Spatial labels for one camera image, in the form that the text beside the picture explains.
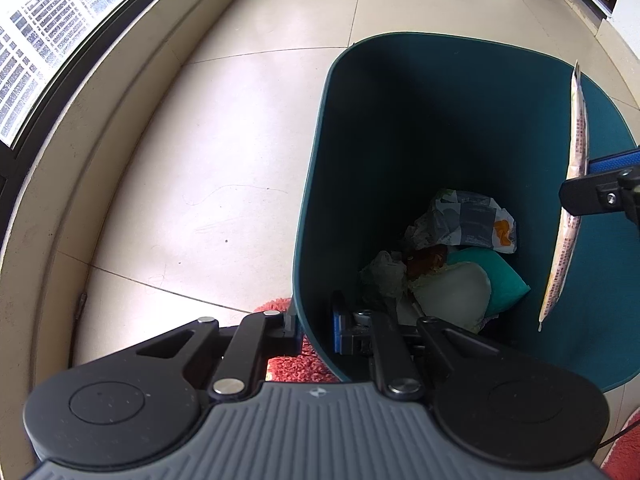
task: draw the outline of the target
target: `black cable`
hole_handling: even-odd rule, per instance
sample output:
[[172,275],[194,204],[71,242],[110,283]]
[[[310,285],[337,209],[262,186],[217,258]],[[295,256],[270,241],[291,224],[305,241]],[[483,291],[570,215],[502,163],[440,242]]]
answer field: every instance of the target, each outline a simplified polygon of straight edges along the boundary
[[608,438],[607,440],[605,440],[603,443],[601,443],[598,446],[598,449],[600,449],[601,447],[605,447],[608,446],[609,444],[611,444],[613,441],[619,439],[621,436],[627,434],[629,431],[631,431],[633,428],[636,428],[640,426],[640,418],[638,420],[636,420],[633,424],[629,424],[624,430],[621,430],[619,432],[617,432],[614,436],[612,436],[611,438]]

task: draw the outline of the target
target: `teal trash can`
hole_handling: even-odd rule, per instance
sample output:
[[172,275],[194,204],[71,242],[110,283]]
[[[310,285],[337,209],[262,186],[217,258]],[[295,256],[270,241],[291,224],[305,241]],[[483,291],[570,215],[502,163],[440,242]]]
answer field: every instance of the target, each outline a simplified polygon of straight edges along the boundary
[[[498,339],[603,391],[640,368],[640,241],[623,213],[585,217],[562,297],[538,332],[570,130],[567,63],[454,36],[361,41],[324,86],[294,259],[294,304],[312,345],[342,380],[364,358],[332,350],[329,298],[357,304],[358,271],[396,246],[443,187],[495,198],[516,219],[505,260],[531,292],[500,316]],[[606,94],[582,77],[590,157],[635,147]]]

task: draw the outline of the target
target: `window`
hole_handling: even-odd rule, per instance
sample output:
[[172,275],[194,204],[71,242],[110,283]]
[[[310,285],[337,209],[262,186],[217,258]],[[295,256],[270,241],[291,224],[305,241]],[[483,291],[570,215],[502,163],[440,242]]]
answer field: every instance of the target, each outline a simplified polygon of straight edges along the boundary
[[[0,0],[2,142],[14,143],[31,106],[62,63],[121,1]],[[16,56],[24,56],[22,62]]]

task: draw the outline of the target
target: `red fluffy mat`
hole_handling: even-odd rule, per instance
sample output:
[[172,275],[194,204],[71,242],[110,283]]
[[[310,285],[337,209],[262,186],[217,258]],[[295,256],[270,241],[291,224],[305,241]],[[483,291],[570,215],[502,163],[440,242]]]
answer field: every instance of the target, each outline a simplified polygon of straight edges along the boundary
[[[254,310],[288,309],[291,298],[280,298],[265,303]],[[338,379],[322,362],[306,336],[302,340],[302,352],[297,357],[275,357],[267,364],[267,380],[287,383],[337,383]]]
[[[627,419],[624,430],[640,419],[640,408]],[[640,480],[640,426],[617,439],[602,462],[602,470],[612,480]]]

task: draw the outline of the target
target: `ridged gray plastic surface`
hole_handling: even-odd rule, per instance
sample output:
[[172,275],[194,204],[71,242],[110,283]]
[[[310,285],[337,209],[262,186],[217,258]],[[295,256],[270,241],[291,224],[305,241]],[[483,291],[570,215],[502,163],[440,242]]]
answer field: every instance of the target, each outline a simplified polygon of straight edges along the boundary
[[45,462],[30,480],[603,480],[591,462],[553,472],[500,468],[441,435],[426,410],[372,383],[265,383],[213,409],[173,454],[120,472]]

